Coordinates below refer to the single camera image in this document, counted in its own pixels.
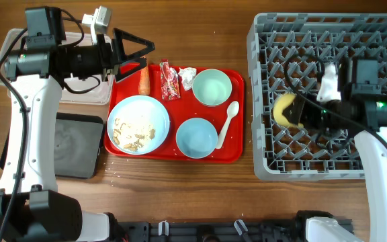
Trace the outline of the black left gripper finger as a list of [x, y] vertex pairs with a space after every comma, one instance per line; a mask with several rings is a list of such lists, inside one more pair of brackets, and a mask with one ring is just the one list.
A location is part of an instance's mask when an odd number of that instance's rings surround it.
[[113, 60], [116, 64], [139, 63], [155, 50], [154, 42], [118, 28], [113, 29]]
[[130, 60], [127, 63], [119, 65], [116, 70], [116, 74], [114, 75], [115, 82], [119, 83], [129, 76], [135, 74], [137, 71], [145, 68], [147, 66], [146, 58], [138, 58], [135, 60]]

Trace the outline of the yellow plastic cup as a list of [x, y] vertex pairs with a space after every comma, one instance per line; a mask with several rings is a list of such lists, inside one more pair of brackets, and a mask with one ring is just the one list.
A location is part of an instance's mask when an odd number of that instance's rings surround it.
[[304, 128], [304, 125], [299, 122], [289, 121], [291, 107], [295, 98], [295, 94], [285, 93], [274, 101], [272, 108], [273, 119], [280, 126]]

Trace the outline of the pale green bowl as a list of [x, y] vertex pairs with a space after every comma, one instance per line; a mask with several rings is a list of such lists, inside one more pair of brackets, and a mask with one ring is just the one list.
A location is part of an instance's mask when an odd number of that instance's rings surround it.
[[215, 107], [223, 104], [232, 93], [230, 77], [218, 69], [206, 69], [193, 80], [194, 97], [203, 105]]

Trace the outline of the light blue bowl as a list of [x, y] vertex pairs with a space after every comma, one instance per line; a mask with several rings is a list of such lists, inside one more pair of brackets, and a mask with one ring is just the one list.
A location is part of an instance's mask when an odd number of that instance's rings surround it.
[[203, 118], [190, 118], [176, 132], [178, 149], [187, 157], [202, 159], [216, 148], [218, 134], [211, 122]]

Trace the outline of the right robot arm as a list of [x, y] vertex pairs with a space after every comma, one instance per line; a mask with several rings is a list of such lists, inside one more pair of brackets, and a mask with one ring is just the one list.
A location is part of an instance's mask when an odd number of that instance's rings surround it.
[[318, 94], [299, 91], [276, 99], [274, 120], [285, 127], [321, 132], [347, 130], [365, 174], [370, 240], [387, 241], [387, 95], [374, 58], [346, 58], [317, 74]]

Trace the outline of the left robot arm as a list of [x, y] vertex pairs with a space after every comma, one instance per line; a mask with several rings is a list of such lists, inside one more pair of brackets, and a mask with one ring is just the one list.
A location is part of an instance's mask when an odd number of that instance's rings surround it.
[[0, 80], [11, 96], [7, 154], [0, 179], [0, 241], [127, 241], [112, 213], [84, 212], [58, 192], [54, 135], [66, 79], [126, 78], [121, 66], [146, 66], [155, 45], [120, 29], [105, 41], [111, 12], [105, 7], [77, 22], [89, 26], [92, 43], [68, 43], [63, 22], [71, 14], [57, 7], [25, 11], [27, 26], [0, 58]]

